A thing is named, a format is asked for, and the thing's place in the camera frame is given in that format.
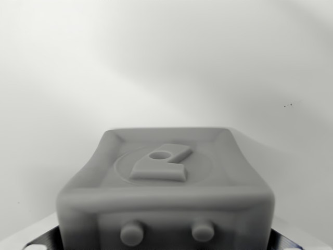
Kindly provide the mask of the black-padded silver gripper left finger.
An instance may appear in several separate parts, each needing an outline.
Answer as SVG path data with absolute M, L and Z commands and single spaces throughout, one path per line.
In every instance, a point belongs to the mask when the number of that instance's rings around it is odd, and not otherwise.
M 59 227 L 56 226 L 49 231 L 43 233 L 42 235 L 38 236 L 37 238 L 29 241 L 24 248 L 28 247 L 29 245 L 44 245 L 47 249 L 56 250 L 60 249 L 63 250 L 63 243 L 60 235 Z

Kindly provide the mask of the black-padded silver gripper right finger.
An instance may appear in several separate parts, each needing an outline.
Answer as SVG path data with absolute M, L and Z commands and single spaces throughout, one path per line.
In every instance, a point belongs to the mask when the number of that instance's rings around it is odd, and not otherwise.
M 305 249 L 311 243 L 311 236 L 300 230 L 272 229 L 269 239 L 269 249 Z

